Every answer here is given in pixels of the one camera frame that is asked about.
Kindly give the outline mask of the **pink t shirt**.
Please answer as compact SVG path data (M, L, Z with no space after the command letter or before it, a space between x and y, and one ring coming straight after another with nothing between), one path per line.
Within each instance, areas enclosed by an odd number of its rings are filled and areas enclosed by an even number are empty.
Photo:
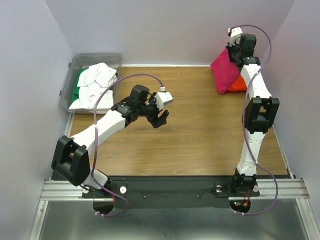
M223 95L224 92L236 81L240 72L235 64L229 62L227 49L210 64L215 79L216 90Z

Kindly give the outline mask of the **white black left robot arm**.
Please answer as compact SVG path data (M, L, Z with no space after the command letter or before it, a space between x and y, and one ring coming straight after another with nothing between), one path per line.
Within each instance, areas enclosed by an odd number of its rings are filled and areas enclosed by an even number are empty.
M164 107L173 102L170 92L161 87L150 93L142 85L135 85L129 96L114 104L94 124L71 137L63 135L57 141L51 168L73 186L92 187L100 197L111 193L108 177L90 164L90 156L98 156L98 147L114 133L126 128L139 117L145 117L153 128L167 123L169 111Z

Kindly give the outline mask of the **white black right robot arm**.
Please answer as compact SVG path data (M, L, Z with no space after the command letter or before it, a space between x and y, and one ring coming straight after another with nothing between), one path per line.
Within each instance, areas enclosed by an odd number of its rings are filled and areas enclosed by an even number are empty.
M244 79L244 110L242 130L244 143L240 160L230 182L231 192L242 195L256 191L258 157L262 142L273 126L280 101L272 97L262 76L262 66L254 55L257 38L253 34L243 33L241 28L229 29L230 40L226 46L229 61L239 68Z

